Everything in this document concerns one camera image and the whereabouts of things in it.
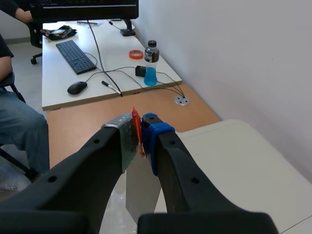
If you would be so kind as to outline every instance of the jeans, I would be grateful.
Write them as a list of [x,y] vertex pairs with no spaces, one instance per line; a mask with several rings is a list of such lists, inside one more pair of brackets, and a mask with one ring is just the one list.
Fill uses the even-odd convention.
[[50,169],[48,124],[43,115],[0,88],[0,144],[25,150],[30,168]]

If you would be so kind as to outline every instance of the bottle label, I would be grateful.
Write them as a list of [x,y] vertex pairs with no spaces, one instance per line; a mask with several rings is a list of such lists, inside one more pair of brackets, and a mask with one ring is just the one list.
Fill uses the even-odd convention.
[[145,61],[147,61],[147,62],[158,62],[159,61],[159,53],[145,52]]

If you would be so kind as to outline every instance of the monitor stand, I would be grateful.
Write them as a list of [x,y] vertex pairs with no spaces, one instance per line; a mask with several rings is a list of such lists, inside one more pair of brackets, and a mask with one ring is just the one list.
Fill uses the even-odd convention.
[[124,19],[126,25],[127,25],[127,29],[121,29],[120,33],[124,36],[124,37],[130,37],[130,36],[135,36],[136,33],[135,31],[133,31],[132,29],[132,23],[131,20],[129,19]]

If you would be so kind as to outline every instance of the man's arm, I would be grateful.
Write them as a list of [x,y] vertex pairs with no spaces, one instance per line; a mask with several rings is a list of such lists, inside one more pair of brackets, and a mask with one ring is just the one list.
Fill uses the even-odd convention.
[[22,10],[13,0],[0,0],[0,10],[20,21],[33,21],[30,11]]
[[0,58],[0,82],[3,81],[12,72],[11,57]]
[[12,52],[0,34],[0,82],[12,72],[12,57]]
[[33,17],[31,16],[30,11],[23,11],[20,8],[16,10],[15,18],[25,23],[31,23],[33,21]]

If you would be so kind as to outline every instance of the white desk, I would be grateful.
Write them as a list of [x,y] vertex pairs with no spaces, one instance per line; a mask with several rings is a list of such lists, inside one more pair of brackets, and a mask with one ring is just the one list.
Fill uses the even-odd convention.
[[[96,35],[103,66],[106,70],[114,70],[116,68],[128,66],[145,66],[143,59],[133,60],[128,56],[128,53],[131,50],[139,49],[144,51],[144,47],[137,38],[123,37],[120,34],[120,31],[111,26],[106,20],[92,20],[92,22],[103,23],[101,26],[93,26],[92,29]],[[79,95],[73,96],[67,93],[67,89],[70,85],[77,81],[86,81],[93,73],[99,72],[99,70],[77,76],[63,58],[59,50],[56,48],[56,44],[67,40],[73,40],[83,52],[92,54],[98,59],[98,61],[99,58],[94,38],[88,25],[77,24],[77,22],[71,21],[44,24],[43,28],[58,29],[63,25],[70,25],[72,28],[77,29],[78,33],[71,38],[59,41],[50,41],[47,38],[43,39],[42,109],[44,111],[55,110],[62,107],[69,107],[118,97],[119,95],[117,93],[101,84],[102,80],[112,84],[112,82],[104,74],[94,75],[93,78],[88,81],[88,87]],[[119,28],[126,27],[123,21],[114,22],[114,25]],[[89,55],[87,56],[95,63],[94,58]],[[162,57],[160,57],[158,62],[157,70],[159,72],[168,74],[178,83],[182,83],[181,78],[174,72],[174,70]],[[123,71],[135,78],[142,87],[146,87],[143,78],[135,76],[135,70],[133,68],[124,69]],[[138,86],[138,84],[136,84],[123,73],[111,72],[110,76],[120,87],[124,95],[130,95],[144,91]],[[174,82],[172,82],[172,80],[170,80],[166,75],[158,74],[157,78],[158,81],[163,83],[171,85],[174,84]]]
[[[279,233],[311,233],[312,185],[248,124],[227,120],[178,135],[231,202],[268,213]],[[166,211],[161,191],[155,212]]]

